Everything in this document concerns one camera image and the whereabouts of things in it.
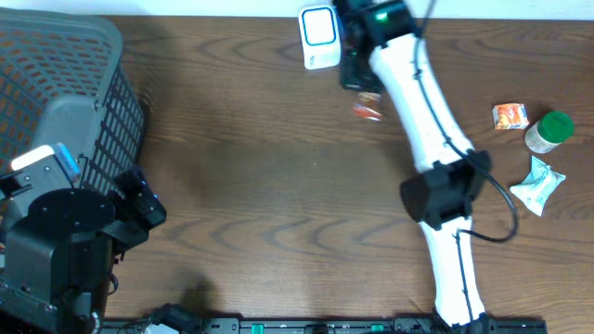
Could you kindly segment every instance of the white rectangular device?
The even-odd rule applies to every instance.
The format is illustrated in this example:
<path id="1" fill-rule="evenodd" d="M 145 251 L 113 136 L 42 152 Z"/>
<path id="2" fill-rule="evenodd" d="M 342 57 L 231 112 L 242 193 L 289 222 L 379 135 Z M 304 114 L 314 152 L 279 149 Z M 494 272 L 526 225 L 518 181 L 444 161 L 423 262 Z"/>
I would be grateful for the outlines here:
<path id="1" fill-rule="evenodd" d="M 322 5 L 302 9 L 299 28 L 306 69 L 323 69 L 339 64 L 341 37 L 333 7 Z"/>

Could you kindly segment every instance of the green light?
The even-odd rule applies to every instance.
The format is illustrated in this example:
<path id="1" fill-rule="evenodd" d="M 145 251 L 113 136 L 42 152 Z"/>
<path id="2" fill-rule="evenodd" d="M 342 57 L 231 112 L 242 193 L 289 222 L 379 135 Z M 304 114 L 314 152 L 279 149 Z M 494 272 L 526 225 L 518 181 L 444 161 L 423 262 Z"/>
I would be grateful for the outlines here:
<path id="1" fill-rule="evenodd" d="M 380 21 L 386 21 L 388 19 L 388 13 L 376 14 L 375 19 Z"/>

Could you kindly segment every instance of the gray basket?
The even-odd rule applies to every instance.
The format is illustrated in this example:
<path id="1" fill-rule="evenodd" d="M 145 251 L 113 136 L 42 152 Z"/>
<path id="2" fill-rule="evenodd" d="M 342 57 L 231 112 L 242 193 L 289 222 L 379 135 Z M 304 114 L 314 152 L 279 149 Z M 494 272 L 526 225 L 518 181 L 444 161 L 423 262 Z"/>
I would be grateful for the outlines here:
<path id="1" fill-rule="evenodd" d="M 145 115 L 110 22 L 0 8 L 0 173 L 16 156 L 63 143 L 101 193 L 136 162 Z"/>

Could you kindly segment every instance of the blue rounded square outline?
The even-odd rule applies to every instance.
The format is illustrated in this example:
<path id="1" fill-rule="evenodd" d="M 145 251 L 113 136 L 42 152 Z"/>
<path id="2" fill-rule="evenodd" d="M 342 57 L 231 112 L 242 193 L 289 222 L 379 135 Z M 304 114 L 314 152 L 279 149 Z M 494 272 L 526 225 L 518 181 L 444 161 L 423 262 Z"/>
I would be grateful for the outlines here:
<path id="1" fill-rule="evenodd" d="M 307 26 L 305 24 L 305 13 L 307 13 L 308 11 L 318 11 L 318 10 L 327 10 L 330 13 L 330 21 L 332 22 L 332 35 L 334 36 L 332 38 L 331 41 L 326 42 L 326 43 L 317 43 L 317 44 L 311 44 L 309 43 L 308 40 L 308 36 L 307 36 Z M 321 8 L 312 8 L 312 9 L 307 9 L 305 10 L 302 15 L 301 15 L 301 21 L 303 23 L 303 34 L 305 35 L 305 42 L 310 45 L 310 46 L 316 46 L 316 45 L 328 45 L 328 44 L 332 44 L 336 41 L 336 26 L 334 25 L 334 13 L 332 12 L 332 10 L 328 7 L 321 7 Z"/>

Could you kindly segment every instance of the white wrapper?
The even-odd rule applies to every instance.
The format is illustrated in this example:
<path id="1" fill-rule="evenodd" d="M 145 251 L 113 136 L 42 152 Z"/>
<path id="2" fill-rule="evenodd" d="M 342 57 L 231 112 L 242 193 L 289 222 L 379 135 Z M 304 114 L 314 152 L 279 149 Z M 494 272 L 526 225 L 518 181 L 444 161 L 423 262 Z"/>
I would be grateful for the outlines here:
<path id="1" fill-rule="evenodd" d="M 545 202 L 564 179 L 565 175 L 553 172 L 545 162 L 537 157 L 532 157 L 530 173 L 519 185 L 512 186 L 510 191 L 531 212 L 542 216 Z"/>

